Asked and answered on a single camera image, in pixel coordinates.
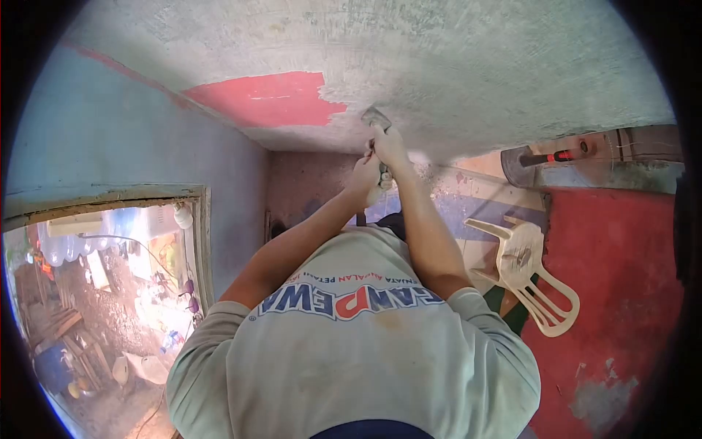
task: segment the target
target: white plastic chair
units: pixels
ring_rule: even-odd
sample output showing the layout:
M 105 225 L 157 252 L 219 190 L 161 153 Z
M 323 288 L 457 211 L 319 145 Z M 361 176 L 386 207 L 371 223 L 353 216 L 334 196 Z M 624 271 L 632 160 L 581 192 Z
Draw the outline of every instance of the white plastic chair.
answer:
M 511 216 L 505 216 L 505 221 L 515 224 L 511 229 L 500 227 L 484 221 L 468 218 L 464 224 L 500 238 L 500 247 L 497 251 L 498 278 L 483 270 L 471 271 L 484 277 L 496 285 L 510 290 L 524 304 L 534 318 L 536 325 L 547 337 L 556 337 L 570 329 L 580 311 L 580 298 L 568 285 L 553 277 L 541 263 L 543 255 L 543 233 L 533 223 L 523 221 Z M 531 276 L 536 273 L 541 279 L 550 284 L 571 302 L 571 310 L 563 311 L 556 306 L 546 295 L 531 281 Z M 527 287 L 534 292 L 532 296 Z

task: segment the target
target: person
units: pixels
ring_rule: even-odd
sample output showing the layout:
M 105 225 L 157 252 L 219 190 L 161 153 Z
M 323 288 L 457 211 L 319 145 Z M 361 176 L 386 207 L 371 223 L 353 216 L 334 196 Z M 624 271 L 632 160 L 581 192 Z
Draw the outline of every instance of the person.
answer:
M 345 189 L 261 247 L 183 346 L 166 401 L 184 438 L 515 438 L 536 411 L 534 356 L 473 288 L 400 134 L 374 129 Z M 345 227 L 381 162 L 406 242 Z

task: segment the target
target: blue wall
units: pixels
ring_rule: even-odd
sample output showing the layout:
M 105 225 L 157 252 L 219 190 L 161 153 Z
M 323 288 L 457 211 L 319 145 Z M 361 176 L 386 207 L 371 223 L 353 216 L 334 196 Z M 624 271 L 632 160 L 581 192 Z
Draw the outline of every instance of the blue wall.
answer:
M 235 128 L 59 46 L 22 116 L 6 201 L 94 195 L 95 185 L 209 186 L 218 298 L 263 243 L 267 168 L 267 151 Z

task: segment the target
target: ceiling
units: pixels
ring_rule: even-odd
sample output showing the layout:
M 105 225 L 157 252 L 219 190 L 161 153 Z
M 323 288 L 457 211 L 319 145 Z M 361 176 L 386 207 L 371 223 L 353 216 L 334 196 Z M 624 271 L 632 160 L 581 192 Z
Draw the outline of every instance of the ceiling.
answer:
M 605 1 L 92 0 L 67 38 L 272 150 L 360 151 L 370 105 L 436 162 L 675 123 Z

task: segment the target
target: sunglasses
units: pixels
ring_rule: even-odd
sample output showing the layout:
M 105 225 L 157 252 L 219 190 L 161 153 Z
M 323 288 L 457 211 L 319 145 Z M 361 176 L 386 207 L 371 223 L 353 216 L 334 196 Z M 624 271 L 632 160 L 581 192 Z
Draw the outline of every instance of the sunglasses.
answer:
M 180 293 L 178 297 L 184 296 L 186 294 L 190 295 L 190 299 L 187 301 L 187 309 L 191 313 L 197 314 L 197 312 L 200 311 L 200 304 L 197 303 L 197 299 L 195 298 L 195 283 L 192 281 L 192 279 L 187 280 L 187 282 L 185 283 L 185 291 Z

